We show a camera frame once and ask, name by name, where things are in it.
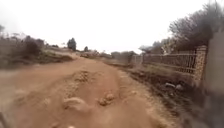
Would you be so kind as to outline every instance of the stone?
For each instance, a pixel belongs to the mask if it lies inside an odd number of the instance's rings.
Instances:
[[[136,95],[137,92],[136,91],[131,91],[131,94]]]
[[[51,128],[58,128],[59,127],[59,123],[55,122],[51,125]]]
[[[183,86],[180,85],[180,84],[178,84],[178,85],[176,86],[176,89],[177,89],[177,90],[180,90],[180,91],[183,91],[183,90],[184,90]]]
[[[68,126],[68,128],[75,128],[75,126]]]
[[[90,110],[89,105],[84,100],[78,97],[64,99],[63,107],[65,109],[75,109],[80,112],[88,112]]]
[[[115,98],[115,96],[112,94],[112,93],[109,93],[106,95],[105,99],[108,100],[108,101],[111,101]]]
[[[98,103],[99,103],[101,106],[106,106],[106,105],[108,104],[107,101],[106,101],[106,99],[104,99],[104,98],[99,99],[99,100],[98,100]]]

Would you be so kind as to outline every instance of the sandy ground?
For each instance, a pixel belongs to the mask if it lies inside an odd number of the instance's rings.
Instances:
[[[100,105],[107,94],[113,99]],[[65,107],[64,100],[72,97],[84,106]],[[0,107],[11,128],[180,127],[144,85],[114,67],[79,57],[0,71]]]

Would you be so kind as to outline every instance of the sky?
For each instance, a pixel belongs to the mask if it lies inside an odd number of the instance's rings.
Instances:
[[[134,50],[170,36],[169,24],[208,0],[0,0],[0,24],[49,44],[74,37],[77,48]]]

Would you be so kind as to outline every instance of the vegetation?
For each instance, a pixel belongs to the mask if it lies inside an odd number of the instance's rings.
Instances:
[[[75,42],[75,39],[72,38],[68,41],[67,43],[67,46],[69,49],[73,50],[73,51],[76,51],[76,42]]]
[[[208,45],[213,33],[224,25],[224,12],[218,3],[207,4],[202,10],[170,24],[176,50],[193,50]]]
[[[147,53],[171,53],[195,50],[208,45],[213,33],[224,27],[224,11],[218,3],[206,4],[202,10],[173,21],[169,26],[172,37],[154,42],[152,47],[141,46]]]
[[[130,63],[133,55],[136,53],[133,51],[124,51],[124,52],[112,52],[111,56],[113,59],[123,61],[125,63]]]
[[[26,36],[5,38],[0,36],[0,68],[12,68],[33,63],[52,63],[72,60],[69,56],[45,52],[44,40]]]

